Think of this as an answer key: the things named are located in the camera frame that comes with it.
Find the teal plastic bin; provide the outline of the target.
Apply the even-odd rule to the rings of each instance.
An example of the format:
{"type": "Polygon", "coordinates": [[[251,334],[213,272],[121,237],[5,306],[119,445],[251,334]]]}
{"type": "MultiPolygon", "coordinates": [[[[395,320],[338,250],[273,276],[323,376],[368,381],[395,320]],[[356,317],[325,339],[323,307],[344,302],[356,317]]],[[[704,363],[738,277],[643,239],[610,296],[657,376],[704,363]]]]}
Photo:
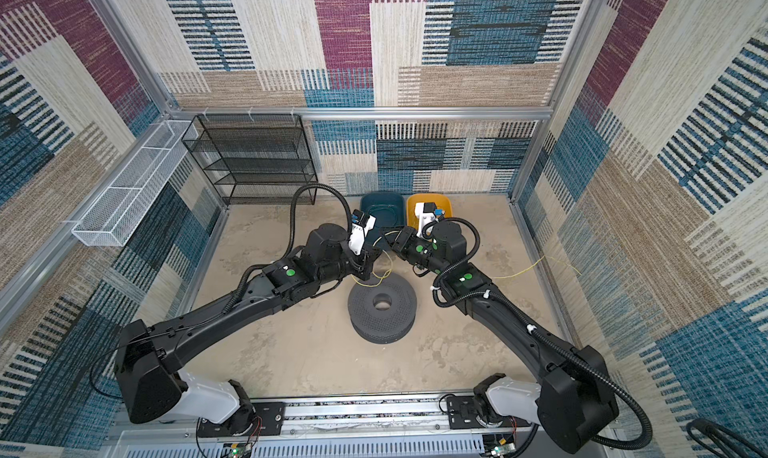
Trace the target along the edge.
{"type": "Polygon", "coordinates": [[[394,192],[374,192],[361,198],[360,210],[376,219],[374,229],[366,236],[366,243],[373,244],[383,231],[406,224],[405,199],[394,192]]]}

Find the dark grey spool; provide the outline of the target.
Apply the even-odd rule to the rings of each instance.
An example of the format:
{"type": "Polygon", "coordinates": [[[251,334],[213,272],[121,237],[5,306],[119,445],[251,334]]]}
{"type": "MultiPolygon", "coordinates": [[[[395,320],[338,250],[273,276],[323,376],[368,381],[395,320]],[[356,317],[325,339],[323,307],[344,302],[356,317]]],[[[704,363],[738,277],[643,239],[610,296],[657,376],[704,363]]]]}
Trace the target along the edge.
{"type": "Polygon", "coordinates": [[[355,285],[347,306],[357,334],[370,343],[385,345],[399,341],[412,329],[417,296],[405,278],[393,274],[377,287],[355,285]]]}

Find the yellow plastic bin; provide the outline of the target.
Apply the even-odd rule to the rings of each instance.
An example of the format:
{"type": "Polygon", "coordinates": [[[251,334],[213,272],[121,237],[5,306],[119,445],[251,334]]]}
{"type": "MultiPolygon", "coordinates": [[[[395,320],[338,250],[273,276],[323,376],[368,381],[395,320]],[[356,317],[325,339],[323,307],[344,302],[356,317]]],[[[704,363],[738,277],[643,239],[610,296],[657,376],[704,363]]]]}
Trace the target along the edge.
{"type": "Polygon", "coordinates": [[[435,193],[414,194],[406,200],[406,222],[410,227],[416,228],[418,225],[418,218],[415,214],[417,203],[434,203],[438,209],[444,211],[446,217],[453,216],[452,204],[447,196],[435,193]]]}

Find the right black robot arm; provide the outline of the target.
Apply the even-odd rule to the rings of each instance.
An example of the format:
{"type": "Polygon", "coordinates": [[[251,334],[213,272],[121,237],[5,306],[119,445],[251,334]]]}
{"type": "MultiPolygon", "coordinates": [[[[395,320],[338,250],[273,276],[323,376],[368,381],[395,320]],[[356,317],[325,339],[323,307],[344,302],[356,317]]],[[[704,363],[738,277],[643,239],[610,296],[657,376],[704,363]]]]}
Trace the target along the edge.
{"type": "Polygon", "coordinates": [[[539,387],[528,400],[529,420],[563,451],[574,454],[589,441],[629,451],[650,444],[650,418],[610,377],[603,356],[549,332],[473,264],[481,240],[469,221],[446,218],[423,232],[404,226],[383,239],[400,259],[433,274],[438,307],[455,307],[479,322],[523,362],[539,387]]]}

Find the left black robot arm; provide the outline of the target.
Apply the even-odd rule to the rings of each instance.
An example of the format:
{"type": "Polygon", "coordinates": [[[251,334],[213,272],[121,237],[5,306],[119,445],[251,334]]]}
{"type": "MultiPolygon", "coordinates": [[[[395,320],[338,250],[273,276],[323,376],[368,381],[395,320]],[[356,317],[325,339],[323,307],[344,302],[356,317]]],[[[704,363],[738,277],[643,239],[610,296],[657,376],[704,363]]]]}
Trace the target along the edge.
{"type": "Polygon", "coordinates": [[[255,407],[239,382],[197,378],[184,368],[245,326],[322,295],[326,283],[370,278],[381,254],[366,241],[376,219],[338,200],[344,225],[322,224],[305,245],[290,246],[270,264],[249,266],[233,291],[211,303],[154,325],[138,319],[121,330],[113,372],[131,423],[187,416],[232,436],[254,428],[255,407]]]}

